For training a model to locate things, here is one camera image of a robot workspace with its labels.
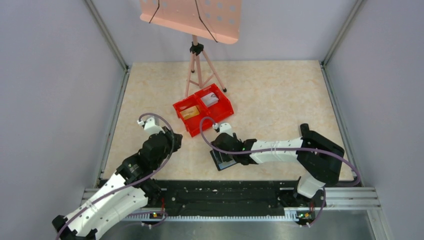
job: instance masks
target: metal corner post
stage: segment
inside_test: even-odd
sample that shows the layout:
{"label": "metal corner post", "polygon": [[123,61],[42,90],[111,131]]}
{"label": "metal corner post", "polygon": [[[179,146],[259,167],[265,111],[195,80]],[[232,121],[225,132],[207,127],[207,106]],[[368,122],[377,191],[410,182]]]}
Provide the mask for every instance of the metal corner post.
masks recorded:
{"label": "metal corner post", "polygon": [[112,35],[110,34],[108,28],[106,27],[105,23],[103,22],[102,17],[100,16],[99,12],[97,11],[96,6],[94,5],[92,0],[83,0],[85,5],[88,8],[88,11],[90,12],[91,16],[93,17],[95,23],[97,24],[98,29],[101,32],[101,35],[104,37],[104,40],[106,41],[107,45],[109,46],[110,50],[112,51],[113,55],[115,56],[116,60],[118,60],[119,64],[123,68],[124,71],[128,70],[128,65],[125,63],[124,57],[122,56],[121,52],[118,49],[118,46],[116,45],[114,39],[112,38]]}
{"label": "metal corner post", "polygon": [[123,76],[123,80],[122,80],[122,85],[119,89],[116,105],[114,106],[113,117],[107,132],[107,138],[105,140],[105,143],[103,144],[104,148],[103,148],[103,153],[102,153],[101,161],[100,161],[100,169],[97,173],[97,182],[94,184],[95,187],[98,186],[98,183],[99,183],[98,181],[103,178],[103,174],[105,172],[106,163],[108,162],[108,157],[109,157],[109,151],[111,150],[112,139],[114,138],[115,128],[118,123],[118,117],[121,111],[122,101],[124,100],[125,90],[127,88],[128,79],[130,77],[130,72],[131,72],[131,69],[128,69],[125,72]]}
{"label": "metal corner post", "polygon": [[349,28],[352,25],[352,22],[354,21],[355,17],[358,15],[359,11],[361,10],[365,2],[366,0],[356,0],[352,10],[349,13],[349,16],[347,17],[346,21],[344,21],[343,26],[341,27],[340,31],[337,34],[337,37],[335,38],[334,42],[331,44],[330,49],[328,50],[324,60],[322,61],[322,65],[324,67],[330,62],[334,52],[336,51],[340,42],[343,40],[345,34],[348,32]]}
{"label": "metal corner post", "polygon": [[[331,78],[327,71],[327,65],[331,61],[333,55],[337,51],[337,48],[339,47],[340,43],[343,41],[346,33],[349,31],[355,17],[358,15],[360,10],[362,9],[364,3],[366,0],[357,0],[350,11],[349,16],[347,17],[346,21],[344,22],[342,28],[340,29],[340,32],[338,33],[336,39],[331,44],[330,49],[328,50],[328,53],[326,54],[324,60],[320,63],[321,65],[321,71],[322,75],[324,77],[325,85],[327,87],[328,95],[331,100],[331,104],[334,109],[335,118],[338,124],[338,127],[340,129],[341,138],[343,140],[343,144],[346,149],[346,155],[349,158],[349,161],[353,163],[354,166],[356,166],[360,173],[362,173],[360,166],[358,166],[357,161],[355,160],[355,153],[351,145],[351,140],[349,137],[349,131],[345,125],[345,119],[343,117],[343,113],[341,111],[341,107],[337,98],[337,95],[334,91],[333,84],[331,81]],[[366,184],[366,180],[364,180],[364,175],[362,176],[362,183]],[[382,208],[379,209],[368,209],[367,210],[369,224],[371,227],[371,230],[374,234],[374,237],[376,240],[392,240],[394,239],[393,234],[390,230],[390,227],[388,225],[387,219],[384,215],[384,212]]]}

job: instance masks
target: lavender wall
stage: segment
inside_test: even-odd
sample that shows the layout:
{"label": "lavender wall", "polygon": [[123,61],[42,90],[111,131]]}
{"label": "lavender wall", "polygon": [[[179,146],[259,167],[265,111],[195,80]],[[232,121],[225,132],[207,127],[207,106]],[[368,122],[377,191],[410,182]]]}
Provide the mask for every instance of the lavender wall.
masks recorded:
{"label": "lavender wall", "polygon": [[0,239],[54,239],[94,183],[122,79],[83,1],[0,1]]}
{"label": "lavender wall", "polygon": [[[190,60],[192,37],[141,21],[139,0],[94,4],[128,64]],[[354,4],[355,0],[243,0],[237,43],[199,41],[213,60],[322,60]]]}
{"label": "lavender wall", "polygon": [[367,1],[328,65],[365,181],[394,239],[422,239],[424,1]]}

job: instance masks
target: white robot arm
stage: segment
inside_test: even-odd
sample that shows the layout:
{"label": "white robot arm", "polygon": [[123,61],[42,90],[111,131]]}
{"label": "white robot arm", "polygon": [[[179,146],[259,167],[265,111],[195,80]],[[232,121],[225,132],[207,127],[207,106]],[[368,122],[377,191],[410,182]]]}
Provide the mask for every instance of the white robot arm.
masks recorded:
{"label": "white robot arm", "polygon": [[306,168],[306,173],[300,177],[296,192],[311,199],[325,184],[336,184],[339,181],[342,162],[334,157],[308,151],[295,150],[268,150],[278,148],[313,148],[322,149],[339,156],[343,156],[343,148],[323,137],[315,131],[309,130],[304,123],[300,126],[301,137],[286,141],[261,141],[247,139],[244,142],[237,139],[232,127],[228,123],[214,124],[213,128],[219,133],[211,144],[221,150],[229,152],[254,151],[247,154],[224,154],[211,150],[210,154],[219,171],[237,163],[243,165],[263,164],[268,162],[300,163]]}
{"label": "white robot arm", "polygon": [[152,179],[129,186],[115,192],[93,204],[98,198],[113,190],[135,183],[155,171],[162,161],[181,147],[181,134],[172,133],[166,127],[160,127],[157,119],[150,117],[138,124],[150,134],[143,147],[134,155],[126,158],[116,172],[89,200],[66,216],[59,215],[53,226],[59,231],[65,223],[87,208],[82,214],[68,223],[60,235],[62,240],[99,240],[112,226],[127,215],[148,203],[158,201],[161,192]]}

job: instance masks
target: tripod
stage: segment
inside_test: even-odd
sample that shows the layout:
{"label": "tripod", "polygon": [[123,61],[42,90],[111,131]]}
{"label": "tripod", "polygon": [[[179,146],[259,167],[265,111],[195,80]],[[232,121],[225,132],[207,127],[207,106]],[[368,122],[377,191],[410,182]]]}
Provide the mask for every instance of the tripod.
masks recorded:
{"label": "tripod", "polygon": [[[214,68],[214,65],[212,65],[211,60],[209,59],[208,55],[206,54],[204,50],[204,46],[198,42],[198,36],[192,35],[193,41],[191,42],[190,47],[190,64],[188,65],[188,76],[187,76],[187,84],[185,86],[185,98],[189,96],[189,86],[190,84],[194,84],[198,86],[200,89],[202,89],[208,82],[211,80],[214,76],[219,82],[219,85],[221,85],[222,91],[225,93],[227,92],[227,89],[225,88],[223,82],[221,81],[220,76],[218,76],[217,71]],[[202,82],[202,70],[200,67],[200,56],[199,54],[203,53],[204,58],[207,61],[207,64],[209,64],[210,69],[212,70],[213,74],[207,78],[205,82]],[[195,72],[195,62],[196,62],[196,70],[197,70],[197,78],[198,82],[192,81],[192,73]]]}

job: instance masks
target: pink perforated panel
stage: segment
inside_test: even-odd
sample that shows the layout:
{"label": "pink perforated panel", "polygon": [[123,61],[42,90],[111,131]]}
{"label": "pink perforated panel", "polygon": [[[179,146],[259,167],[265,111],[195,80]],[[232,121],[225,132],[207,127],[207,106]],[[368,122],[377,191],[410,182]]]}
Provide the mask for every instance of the pink perforated panel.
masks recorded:
{"label": "pink perforated panel", "polygon": [[[140,4],[140,19],[149,22],[158,8],[158,0],[140,0]],[[159,10],[151,23],[234,44],[239,39],[241,8],[242,0],[160,0]],[[199,20],[199,15],[213,37]]]}

